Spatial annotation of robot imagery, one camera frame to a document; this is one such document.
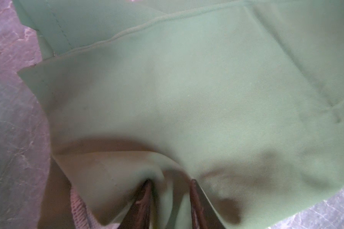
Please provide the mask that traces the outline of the dark green skirt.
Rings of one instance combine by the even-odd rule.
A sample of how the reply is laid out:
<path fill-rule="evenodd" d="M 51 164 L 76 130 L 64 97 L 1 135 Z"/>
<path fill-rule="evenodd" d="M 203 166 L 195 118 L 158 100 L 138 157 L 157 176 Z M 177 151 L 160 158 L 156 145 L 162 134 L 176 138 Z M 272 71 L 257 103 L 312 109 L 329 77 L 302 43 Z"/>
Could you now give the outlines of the dark green skirt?
<path fill-rule="evenodd" d="M 156 229 L 192 227 L 196 179 L 227 229 L 344 187 L 344 1 L 14 1 L 42 62 L 19 71 L 52 162 L 39 228 L 98 223 L 154 184 Z"/>

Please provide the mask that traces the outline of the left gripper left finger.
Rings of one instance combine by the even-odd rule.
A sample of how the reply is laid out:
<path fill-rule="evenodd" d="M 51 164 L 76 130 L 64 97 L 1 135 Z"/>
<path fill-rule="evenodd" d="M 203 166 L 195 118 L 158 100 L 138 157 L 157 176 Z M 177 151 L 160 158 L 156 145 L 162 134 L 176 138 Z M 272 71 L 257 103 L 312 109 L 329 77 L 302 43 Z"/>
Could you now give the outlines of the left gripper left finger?
<path fill-rule="evenodd" d="M 148 229 L 150 227 L 152 188 L 152 181 L 145 181 L 118 229 Z"/>

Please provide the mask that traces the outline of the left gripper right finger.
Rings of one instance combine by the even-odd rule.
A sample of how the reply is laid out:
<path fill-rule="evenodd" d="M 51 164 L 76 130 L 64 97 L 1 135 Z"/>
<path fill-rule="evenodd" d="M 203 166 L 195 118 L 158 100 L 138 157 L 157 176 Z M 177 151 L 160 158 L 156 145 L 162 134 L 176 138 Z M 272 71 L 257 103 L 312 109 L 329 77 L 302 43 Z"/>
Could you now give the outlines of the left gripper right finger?
<path fill-rule="evenodd" d="M 205 195 L 195 179 L 190 181 L 190 203 L 193 229 L 208 229 L 204 215 Z"/>

